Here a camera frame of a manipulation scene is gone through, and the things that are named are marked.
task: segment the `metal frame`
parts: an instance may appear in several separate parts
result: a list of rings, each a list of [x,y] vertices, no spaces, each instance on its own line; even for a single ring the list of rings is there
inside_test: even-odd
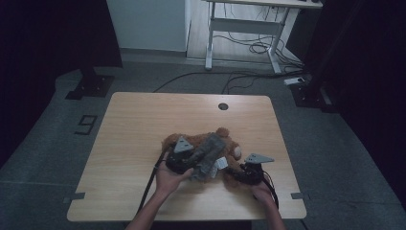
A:
[[[210,16],[209,26],[209,43],[207,45],[206,52],[206,70],[212,70],[213,62],[213,32],[236,32],[245,34],[259,34],[259,35],[275,35],[275,39],[272,42],[271,49],[268,50],[268,56],[271,60],[272,67],[276,74],[280,74],[281,68],[278,64],[278,57],[276,56],[276,49],[281,39],[283,28],[286,22],[287,15],[290,8],[286,8],[284,11],[282,20],[280,22],[263,22],[253,20],[239,20],[228,18],[215,18],[215,2],[212,2],[212,14]]]

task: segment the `hand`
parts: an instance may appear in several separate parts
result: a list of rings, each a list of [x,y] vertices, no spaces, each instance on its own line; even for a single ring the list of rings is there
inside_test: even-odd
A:
[[[261,181],[258,185],[252,185],[251,192],[261,203],[268,203],[270,201],[274,203],[272,193],[263,181]]]
[[[167,164],[165,164],[165,161],[168,158],[168,154],[168,152],[165,152],[164,158],[160,163],[158,171],[156,173],[155,193],[164,196],[169,196],[171,193],[176,191],[176,189],[179,187],[180,182],[182,182],[182,180],[186,178],[189,178],[193,173],[193,169],[188,169],[183,174],[178,174],[168,169]]]

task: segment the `stuffed animal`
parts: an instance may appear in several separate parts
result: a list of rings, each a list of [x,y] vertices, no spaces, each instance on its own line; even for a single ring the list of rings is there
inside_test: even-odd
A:
[[[225,143],[225,148],[219,154],[218,158],[225,157],[227,160],[228,167],[236,170],[242,171],[239,163],[237,162],[241,158],[241,147],[239,144],[229,136],[230,131],[225,127],[220,127],[215,132],[221,140]],[[198,134],[198,135],[187,135],[181,133],[173,133],[172,135],[168,136],[162,143],[162,150],[167,150],[169,147],[176,144],[179,137],[183,136],[191,145],[197,148],[199,145],[203,143],[203,141],[210,135],[211,133],[205,134]],[[228,173],[223,172],[223,180],[226,187],[236,187],[238,186],[238,182]]]

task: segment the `wooden table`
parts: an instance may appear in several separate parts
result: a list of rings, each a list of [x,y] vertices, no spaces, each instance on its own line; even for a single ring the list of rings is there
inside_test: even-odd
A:
[[[281,39],[284,24],[289,14],[289,10],[292,8],[298,9],[321,9],[323,4],[319,1],[317,3],[311,2],[311,0],[205,0],[212,3],[212,11],[210,16],[209,27],[209,42],[206,50],[206,63],[205,68],[207,70],[212,69],[213,62],[213,32],[235,32],[245,34],[257,34],[257,35],[273,35],[272,45],[267,54],[271,60],[272,67],[276,74],[280,74],[281,68],[278,64],[278,57],[276,56],[276,49]],[[244,5],[261,5],[269,7],[283,7],[286,10],[283,13],[283,17],[279,22],[269,21],[257,21],[257,20],[241,20],[233,18],[216,18],[214,17],[215,3],[231,3],[231,4],[244,4]]]
[[[227,110],[219,109],[227,104]],[[271,101],[265,96],[115,93],[107,108],[77,193],[71,221],[131,220],[136,214],[161,142],[175,132],[199,134],[230,129],[244,159],[252,152],[271,156],[263,164],[275,184],[284,219],[303,219],[304,202],[292,199],[298,183]],[[155,190],[151,186],[149,196]],[[161,207],[156,220],[264,219],[247,189],[226,190],[221,178],[185,181]]]

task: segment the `black curtain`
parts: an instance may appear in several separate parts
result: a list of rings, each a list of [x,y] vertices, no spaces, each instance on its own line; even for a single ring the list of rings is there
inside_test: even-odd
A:
[[[105,0],[0,1],[0,166],[33,127],[58,76],[122,67]]]
[[[406,207],[404,1],[327,1],[305,65]]]

